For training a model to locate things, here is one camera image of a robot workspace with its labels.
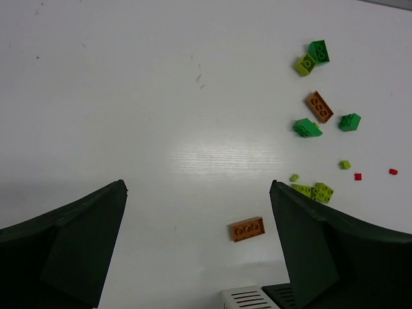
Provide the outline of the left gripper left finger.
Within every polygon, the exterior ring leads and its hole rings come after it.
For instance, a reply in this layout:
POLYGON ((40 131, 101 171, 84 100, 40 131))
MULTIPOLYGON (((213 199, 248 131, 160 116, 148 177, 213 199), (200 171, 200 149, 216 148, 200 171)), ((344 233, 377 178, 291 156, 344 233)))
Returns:
POLYGON ((97 308, 126 200, 117 180, 1 229, 1 308, 97 308))

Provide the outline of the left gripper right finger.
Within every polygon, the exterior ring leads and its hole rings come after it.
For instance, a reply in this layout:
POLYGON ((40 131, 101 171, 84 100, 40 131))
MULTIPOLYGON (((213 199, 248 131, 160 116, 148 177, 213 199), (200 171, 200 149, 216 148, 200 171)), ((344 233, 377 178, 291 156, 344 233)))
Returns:
POLYGON ((411 235, 274 180, 272 212, 298 308, 411 308, 411 235))

